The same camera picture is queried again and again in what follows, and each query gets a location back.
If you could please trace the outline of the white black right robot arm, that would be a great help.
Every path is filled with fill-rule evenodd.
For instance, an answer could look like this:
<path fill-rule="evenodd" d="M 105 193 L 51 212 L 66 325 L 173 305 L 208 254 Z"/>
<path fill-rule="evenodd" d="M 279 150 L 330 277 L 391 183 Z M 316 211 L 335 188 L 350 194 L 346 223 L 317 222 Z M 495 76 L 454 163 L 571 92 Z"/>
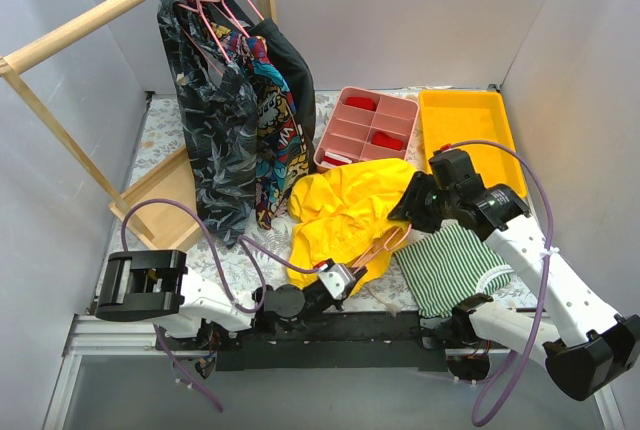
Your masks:
<path fill-rule="evenodd" d="M 483 293 L 452 309 L 452 333 L 464 347 L 496 342 L 545 367 L 570 398 L 583 401 L 630 370 L 639 357 L 639 317 L 599 298 L 551 247 L 527 204 L 505 184 L 485 186 L 469 154 L 437 152 L 418 171 L 392 221 L 433 233 L 446 219 L 472 231 L 534 291 L 549 322 L 537 323 Z"/>

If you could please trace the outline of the yellow shorts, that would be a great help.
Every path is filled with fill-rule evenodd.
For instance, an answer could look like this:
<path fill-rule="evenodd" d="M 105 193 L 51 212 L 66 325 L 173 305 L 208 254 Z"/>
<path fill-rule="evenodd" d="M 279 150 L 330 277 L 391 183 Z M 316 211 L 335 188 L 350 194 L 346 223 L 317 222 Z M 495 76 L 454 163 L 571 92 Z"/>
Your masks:
<path fill-rule="evenodd" d="M 409 223 L 391 221 L 416 172 L 411 163 L 389 158 L 335 167 L 301 178 L 288 212 L 297 221 L 289 262 L 310 269 L 332 259 L 352 263 L 376 243 L 403 243 Z"/>

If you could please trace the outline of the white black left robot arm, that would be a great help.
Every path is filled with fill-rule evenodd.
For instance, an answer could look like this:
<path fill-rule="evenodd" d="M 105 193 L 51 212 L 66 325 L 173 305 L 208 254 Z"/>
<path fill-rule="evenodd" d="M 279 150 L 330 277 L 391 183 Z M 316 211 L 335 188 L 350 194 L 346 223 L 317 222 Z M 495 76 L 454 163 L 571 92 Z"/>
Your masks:
<path fill-rule="evenodd" d="M 111 254 L 95 316 L 108 322 L 147 321 L 200 350 L 212 340 L 212 325 L 227 333 L 301 328 L 330 307 L 340 310 L 367 273 L 363 266 L 329 259 L 316 265 L 317 279 L 302 289 L 268 285 L 240 293 L 234 303 L 218 284 L 189 271 L 186 258 L 179 250 Z"/>

